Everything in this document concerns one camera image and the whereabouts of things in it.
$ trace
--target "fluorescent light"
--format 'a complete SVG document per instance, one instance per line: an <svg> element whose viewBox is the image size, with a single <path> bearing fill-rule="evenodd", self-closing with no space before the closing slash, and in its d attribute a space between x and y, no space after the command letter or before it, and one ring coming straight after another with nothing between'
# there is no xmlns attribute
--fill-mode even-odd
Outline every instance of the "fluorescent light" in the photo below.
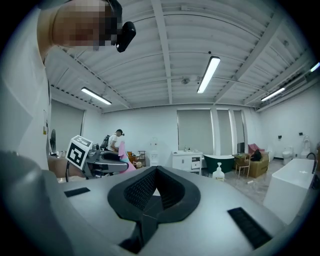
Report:
<svg viewBox="0 0 320 256"><path fill-rule="evenodd" d="M209 60L208 66L206 67L206 70L204 72L203 79L201 81L201 84L197 90L198 94L202 94L205 89L207 88L212 76L214 75L221 59L218 57L212 56Z"/></svg>
<svg viewBox="0 0 320 256"><path fill-rule="evenodd" d="M318 62L317 64L315 64L314 66L313 66L313 68L311 68L310 69L310 71L311 72L313 72L313 71L315 71L317 68L319 68L320 67L320 62Z"/></svg>
<svg viewBox="0 0 320 256"><path fill-rule="evenodd" d="M99 96L98 94L96 94L96 93L93 92L92 90L89 90L89 89L86 88L86 87L83 87L83 88L81 89L81 91L83 91L84 93L90 95L91 97L96 98L97 100L99 100L99 101L101 101L101 102L103 102L103 103L105 103L105 104L107 104L107 105L111 105L111 102L110 102L109 100L107 100L107 99Z"/></svg>
<svg viewBox="0 0 320 256"><path fill-rule="evenodd" d="M279 93L283 92L284 90L285 90L285 88L281 88L281 89L275 91L274 93L270 94L269 96L263 98L261 101L265 102L265 101L269 100L270 98L272 98L272 97L278 95Z"/></svg>

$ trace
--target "soap dispenser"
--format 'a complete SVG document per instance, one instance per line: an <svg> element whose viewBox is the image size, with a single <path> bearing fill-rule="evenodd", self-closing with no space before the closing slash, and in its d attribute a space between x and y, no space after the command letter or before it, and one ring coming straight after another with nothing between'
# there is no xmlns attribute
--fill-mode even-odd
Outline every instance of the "soap dispenser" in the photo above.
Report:
<svg viewBox="0 0 320 256"><path fill-rule="evenodd" d="M212 178L213 178L213 179L216 179L216 180L218 180L218 181L224 182L224 181L225 181L225 174L222 172L220 166L221 166L221 163L218 162L218 168L216 169L216 171L214 171L214 172L212 173Z"/></svg>

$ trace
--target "white bathtub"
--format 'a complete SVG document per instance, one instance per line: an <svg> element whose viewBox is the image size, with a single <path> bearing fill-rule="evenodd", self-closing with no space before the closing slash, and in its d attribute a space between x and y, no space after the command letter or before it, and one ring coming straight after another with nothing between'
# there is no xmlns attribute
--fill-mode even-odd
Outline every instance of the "white bathtub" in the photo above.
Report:
<svg viewBox="0 0 320 256"><path fill-rule="evenodd" d="M263 205L290 224L297 216L314 174L313 160L293 159L272 174Z"/></svg>

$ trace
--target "wooden chair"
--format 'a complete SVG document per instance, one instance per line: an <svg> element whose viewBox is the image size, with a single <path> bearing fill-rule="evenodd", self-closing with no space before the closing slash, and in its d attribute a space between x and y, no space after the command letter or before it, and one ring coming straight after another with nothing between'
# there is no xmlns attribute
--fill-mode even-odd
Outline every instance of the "wooden chair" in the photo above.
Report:
<svg viewBox="0 0 320 256"><path fill-rule="evenodd" d="M239 167L238 179L240 177L241 168L243 168L243 174L245 174L245 168L248 168L248 173L246 175L246 177L248 178L249 170L250 170L250 160L251 160L251 156L249 154L247 154L245 156L245 158L243 159L243 162L237 162L236 163L236 165L235 165L235 174L237 174L237 170L238 170L238 167Z"/></svg>

